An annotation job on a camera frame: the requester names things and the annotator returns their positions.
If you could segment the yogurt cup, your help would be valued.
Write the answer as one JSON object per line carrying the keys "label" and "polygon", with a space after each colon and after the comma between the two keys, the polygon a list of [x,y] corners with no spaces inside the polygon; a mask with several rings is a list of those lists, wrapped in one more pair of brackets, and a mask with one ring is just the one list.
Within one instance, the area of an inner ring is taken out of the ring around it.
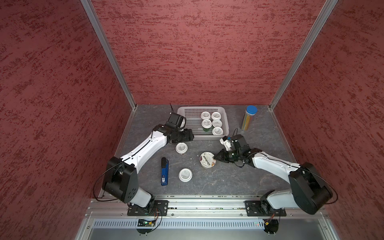
{"label": "yogurt cup", "polygon": [[211,119],[211,114],[209,112],[202,112],[201,113],[201,119],[202,120],[210,120]]}
{"label": "yogurt cup", "polygon": [[214,128],[216,128],[216,127],[221,128],[221,127],[223,126],[223,123],[222,123],[221,120],[212,120],[212,126],[213,126]]}
{"label": "yogurt cup", "polygon": [[202,121],[202,127],[205,132],[209,131],[212,128],[212,121],[209,119],[205,119]]}
{"label": "yogurt cup", "polygon": [[186,143],[178,143],[176,145],[176,152],[180,155],[185,154],[188,151],[188,145]]}
{"label": "yogurt cup", "polygon": [[193,177],[193,173],[190,169],[184,168],[179,172],[179,179],[184,183],[189,182],[192,179],[192,177]]}
{"label": "yogurt cup", "polygon": [[212,129],[212,134],[214,136],[222,136],[224,134],[224,131],[223,131],[223,129],[221,127],[214,127]]}
{"label": "yogurt cup", "polygon": [[222,115],[219,112],[213,112],[211,114],[211,119],[212,120],[221,120],[222,119]]}

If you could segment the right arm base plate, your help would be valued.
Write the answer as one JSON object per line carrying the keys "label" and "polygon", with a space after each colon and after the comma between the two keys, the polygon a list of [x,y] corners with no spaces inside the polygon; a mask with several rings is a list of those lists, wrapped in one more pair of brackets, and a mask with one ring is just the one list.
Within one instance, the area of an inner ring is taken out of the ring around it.
{"label": "right arm base plate", "polygon": [[248,217],[286,217],[284,209],[273,209],[266,201],[244,201]]}

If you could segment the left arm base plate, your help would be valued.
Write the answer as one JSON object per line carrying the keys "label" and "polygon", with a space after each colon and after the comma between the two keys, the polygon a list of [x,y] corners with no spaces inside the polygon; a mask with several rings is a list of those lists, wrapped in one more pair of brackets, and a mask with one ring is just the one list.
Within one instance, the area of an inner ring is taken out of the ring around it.
{"label": "left arm base plate", "polygon": [[139,205],[129,203],[127,216],[131,217],[161,217],[166,216],[169,207],[167,200],[154,200],[151,201],[147,207],[140,207]]}

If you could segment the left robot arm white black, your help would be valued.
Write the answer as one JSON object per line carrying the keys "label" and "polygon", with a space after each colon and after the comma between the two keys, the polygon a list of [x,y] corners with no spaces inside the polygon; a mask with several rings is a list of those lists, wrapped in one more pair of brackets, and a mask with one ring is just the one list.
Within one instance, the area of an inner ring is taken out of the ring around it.
{"label": "left robot arm white black", "polygon": [[123,203],[131,203],[141,208],[153,206],[153,195],[139,187],[138,173],[146,162],[169,143],[191,142],[194,134],[191,129],[156,126],[152,133],[128,154],[111,158],[104,173],[102,189]]}

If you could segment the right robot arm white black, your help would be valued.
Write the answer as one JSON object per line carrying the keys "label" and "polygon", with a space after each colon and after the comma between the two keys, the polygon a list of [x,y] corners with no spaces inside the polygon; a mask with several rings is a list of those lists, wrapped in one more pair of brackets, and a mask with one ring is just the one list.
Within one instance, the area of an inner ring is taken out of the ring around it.
{"label": "right robot arm white black", "polygon": [[243,166],[267,171],[290,184],[285,191],[269,191],[260,198],[261,212],[270,215],[272,211],[286,208],[299,208],[314,215],[328,204],[333,194],[331,186],[320,176],[310,163],[296,164],[273,157],[266,152],[235,141],[229,147],[229,141],[214,160],[224,163],[242,162]]}

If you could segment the wide Chobani yogurt tub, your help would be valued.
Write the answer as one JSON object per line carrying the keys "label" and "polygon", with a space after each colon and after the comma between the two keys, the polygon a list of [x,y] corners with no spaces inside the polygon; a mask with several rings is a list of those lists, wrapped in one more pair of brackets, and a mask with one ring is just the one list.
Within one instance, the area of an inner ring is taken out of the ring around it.
{"label": "wide Chobani yogurt tub", "polygon": [[203,168],[209,169],[212,168],[216,164],[216,160],[214,159],[214,154],[210,152],[204,152],[200,155],[200,163]]}

